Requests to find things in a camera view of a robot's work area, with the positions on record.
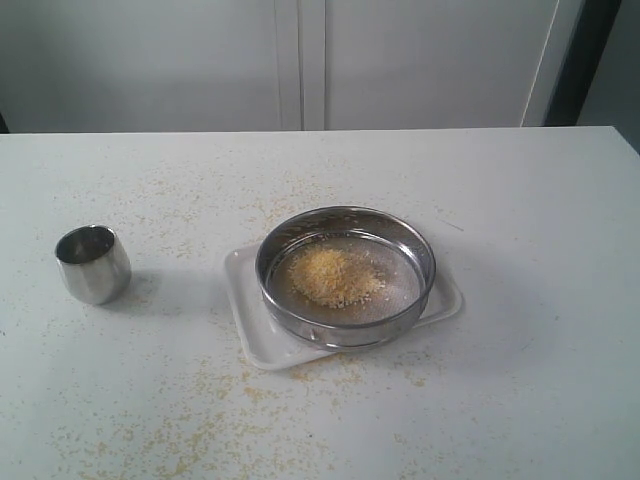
metal sieve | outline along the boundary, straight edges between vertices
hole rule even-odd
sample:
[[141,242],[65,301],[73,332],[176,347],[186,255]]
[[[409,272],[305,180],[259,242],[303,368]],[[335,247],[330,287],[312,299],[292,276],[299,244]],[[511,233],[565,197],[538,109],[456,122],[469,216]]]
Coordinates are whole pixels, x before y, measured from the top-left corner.
[[[371,258],[384,287],[344,308],[314,303],[292,283],[294,259],[315,245]],[[256,274],[264,301],[286,331],[319,348],[346,351],[394,340],[418,321],[435,279],[433,252],[407,223],[361,207],[297,215],[262,242]]]

stainless steel cup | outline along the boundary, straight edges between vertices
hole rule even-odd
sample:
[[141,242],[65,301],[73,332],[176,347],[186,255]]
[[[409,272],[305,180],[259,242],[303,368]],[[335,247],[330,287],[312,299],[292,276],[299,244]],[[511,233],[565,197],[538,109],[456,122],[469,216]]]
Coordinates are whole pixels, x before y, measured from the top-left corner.
[[67,233],[56,258],[69,293],[91,305],[115,299],[131,280],[129,258],[108,227],[87,225]]

white tray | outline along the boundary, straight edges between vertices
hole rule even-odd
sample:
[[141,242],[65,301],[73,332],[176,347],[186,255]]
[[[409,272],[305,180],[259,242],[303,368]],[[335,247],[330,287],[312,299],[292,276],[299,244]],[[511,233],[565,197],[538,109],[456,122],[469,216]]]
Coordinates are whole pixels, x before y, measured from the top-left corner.
[[[328,357],[335,352],[320,350],[284,331],[271,317],[262,300],[255,274],[259,245],[230,252],[224,259],[227,294],[240,343],[247,359],[263,370],[281,370]],[[438,272],[422,317],[413,327],[444,320],[462,306],[462,294],[438,260]]]

table surface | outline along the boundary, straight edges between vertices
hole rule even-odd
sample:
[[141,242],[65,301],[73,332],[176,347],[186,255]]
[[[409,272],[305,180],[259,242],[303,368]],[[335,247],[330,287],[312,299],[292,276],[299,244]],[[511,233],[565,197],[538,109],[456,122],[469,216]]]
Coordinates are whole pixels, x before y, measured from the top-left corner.
[[[306,209],[396,214],[465,297],[378,350],[251,366],[224,255]],[[640,476],[640,158],[612,128],[0,136],[7,479]],[[53,248],[104,223],[105,307]]]

cabinet door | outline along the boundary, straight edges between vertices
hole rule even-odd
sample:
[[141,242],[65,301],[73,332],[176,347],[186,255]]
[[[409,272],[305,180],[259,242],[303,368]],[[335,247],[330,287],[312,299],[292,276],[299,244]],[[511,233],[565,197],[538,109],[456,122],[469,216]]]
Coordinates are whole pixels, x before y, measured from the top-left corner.
[[3,2],[0,108],[13,132],[299,129],[295,7]]
[[580,4],[326,0],[325,127],[541,123]]

